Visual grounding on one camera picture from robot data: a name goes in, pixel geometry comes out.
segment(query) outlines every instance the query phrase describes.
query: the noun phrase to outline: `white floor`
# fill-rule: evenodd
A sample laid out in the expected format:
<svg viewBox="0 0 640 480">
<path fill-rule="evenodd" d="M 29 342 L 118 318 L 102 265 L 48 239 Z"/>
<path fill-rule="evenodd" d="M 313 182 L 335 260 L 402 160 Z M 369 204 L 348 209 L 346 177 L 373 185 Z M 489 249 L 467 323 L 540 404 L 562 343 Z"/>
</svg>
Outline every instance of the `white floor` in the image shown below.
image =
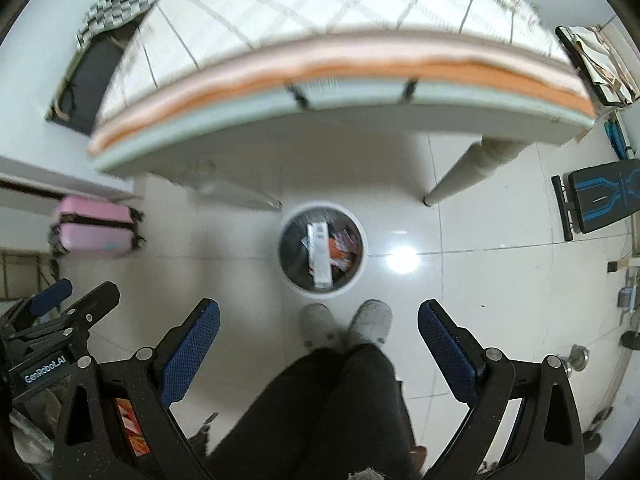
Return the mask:
<svg viewBox="0 0 640 480">
<path fill-rule="evenodd" d="M 215 299 L 222 328 L 186 398 L 172 410 L 187 435 L 213 411 L 221 438 L 260 390 L 303 354 L 296 314 L 308 300 L 289 288 L 276 263 L 277 238 L 292 209 L 311 201 L 341 204 L 361 222 L 370 255 L 360 279 L 327 300 L 346 324 L 359 304 L 379 298 L 395 319 L 386 351 L 405 395 L 416 437 L 431 464 L 466 413 L 436 368 L 416 327 L 420 303 L 440 301 L 483 346 L 518 360 L 591 349 L 588 368 L 572 377 L 583 428 L 598 411 L 620 353 L 618 290 L 623 271 L 608 260 L 631 247 L 627 221 L 562 241 L 549 177 L 615 160 L 601 129 L 580 144 L 531 146 L 491 179 L 426 208 L 420 199 L 475 140 L 414 134 L 354 137 L 301 132 L 290 139 L 225 148 L 215 160 L 234 179 L 278 197 L 281 214 L 198 202 L 150 178 L 140 205 L 145 251 L 115 261 L 66 262 L 74 297 L 104 280 L 120 306 L 92 332 L 98 360 L 128 358 L 154 346 L 202 297 Z M 386 257 L 409 246 L 418 266 L 393 272 Z M 517 405 L 489 453 L 497 460 Z"/>
</svg>

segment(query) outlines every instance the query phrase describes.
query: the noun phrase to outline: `round trash bin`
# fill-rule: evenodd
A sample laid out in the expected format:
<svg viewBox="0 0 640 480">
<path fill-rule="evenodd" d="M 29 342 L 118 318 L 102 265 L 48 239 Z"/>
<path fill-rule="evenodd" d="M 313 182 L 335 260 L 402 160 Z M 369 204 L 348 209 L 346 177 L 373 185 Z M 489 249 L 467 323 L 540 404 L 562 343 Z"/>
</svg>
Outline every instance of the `round trash bin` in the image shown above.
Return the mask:
<svg viewBox="0 0 640 480">
<path fill-rule="evenodd" d="M 314 229 L 325 232 L 326 237 L 314 238 Z M 278 246 L 280 268 L 286 279 L 308 296 L 332 295 L 352 283 L 362 269 L 365 252 L 362 226 L 351 213 L 335 204 L 301 208 L 286 222 Z M 320 280 L 319 267 L 326 266 L 327 253 L 330 264 L 325 270 L 330 278 L 324 272 Z"/>
</svg>

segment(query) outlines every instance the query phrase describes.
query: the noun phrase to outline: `blue gripper pad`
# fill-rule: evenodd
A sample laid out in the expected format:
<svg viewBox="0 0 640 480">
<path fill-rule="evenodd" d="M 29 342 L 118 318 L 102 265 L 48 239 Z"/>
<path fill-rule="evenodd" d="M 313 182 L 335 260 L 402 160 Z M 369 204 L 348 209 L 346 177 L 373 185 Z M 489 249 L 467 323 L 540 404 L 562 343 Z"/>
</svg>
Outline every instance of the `blue gripper pad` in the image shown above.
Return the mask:
<svg viewBox="0 0 640 480">
<path fill-rule="evenodd" d="M 71 296 L 72 292 L 73 287 L 71 286 L 71 282 L 68 279 L 63 278 L 59 282 L 55 282 L 49 288 L 43 290 L 41 293 L 36 294 L 31 299 L 29 312 L 36 317 L 44 316 L 49 310 Z"/>
<path fill-rule="evenodd" d="M 219 329 L 218 304 L 209 301 L 164 366 L 160 400 L 165 408 L 187 393 Z"/>
<path fill-rule="evenodd" d="M 459 402 L 470 406 L 478 402 L 478 386 L 476 368 L 463 351 L 456 336 L 445 326 L 445 323 L 433 311 L 430 303 L 425 301 L 418 310 L 418 330 L 427 344 L 438 368 L 451 388 L 453 396 Z"/>
</svg>

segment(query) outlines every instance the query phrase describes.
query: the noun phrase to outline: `orange stripe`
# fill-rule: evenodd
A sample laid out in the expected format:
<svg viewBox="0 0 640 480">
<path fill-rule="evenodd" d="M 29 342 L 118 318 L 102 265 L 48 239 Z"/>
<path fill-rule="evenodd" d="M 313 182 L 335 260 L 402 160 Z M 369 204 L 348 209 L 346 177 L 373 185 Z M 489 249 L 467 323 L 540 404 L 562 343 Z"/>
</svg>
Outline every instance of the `orange stripe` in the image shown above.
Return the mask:
<svg viewBox="0 0 640 480">
<path fill-rule="evenodd" d="M 162 121 L 185 114 L 192 110 L 203 108 L 218 101 L 240 98 L 252 93 L 276 88 L 292 82 L 304 82 L 320 77 L 338 78 L 371 78 L 371 77 L 395 77 L 418 78 L 420 80 L 445 81 L 452 83 L 468 84 L 503 90 L 514 94 L 533 97 L 561 105 L 571 110 L 576 110 L 595 118 L 593 105 L 585 97 L 573 94 L 568 90 L 553 88 L 530 76 L 517 74 L 504 68 L 480 62 L 425 62 L 421 64 L 409 63 L 380 63 L 372 65 L 357 65 L 353 61 L 349 63 L 326 63 L 314 68 L 298 68 L 283 74 L 282 71 L 268 73 L 254 78 L 250 82 L 221 86 L 215 90 L 202 91 L 200 95 L 175 102 L 174 104 L 158 110 L 148 120 L 139 120 L 124 125 L 119 131 L 110 134 L 103 148 L 92 153 L 97 155 L 112 144 L 130 137 L 143 128 L 153 126 Z M 143 105 L 144 100 L 136 106 Z"/>
</svg>

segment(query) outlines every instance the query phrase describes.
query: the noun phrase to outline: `shoe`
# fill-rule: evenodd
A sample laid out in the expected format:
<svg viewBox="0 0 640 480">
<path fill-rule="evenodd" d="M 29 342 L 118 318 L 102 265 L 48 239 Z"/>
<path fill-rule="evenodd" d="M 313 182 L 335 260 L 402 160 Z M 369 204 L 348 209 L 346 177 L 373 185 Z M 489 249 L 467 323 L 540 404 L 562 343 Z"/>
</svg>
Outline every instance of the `shoe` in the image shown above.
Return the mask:
<svg viewBox="0 0 640 480">
<path fill-rule="evenodd" d="M 311 303 L 300 312 L 302 341 L 309 352 L 331 348 L 342 352 L 343 344 L 334 315 L 322 303 Z"/>
<path fill-rule="evenodd" d="M 367 300 L 360 305 L 347 330 L 347 350 L 372 344 L 380 348 L 391 332 L 393 313 L 380 300 Z"/>
</svg>

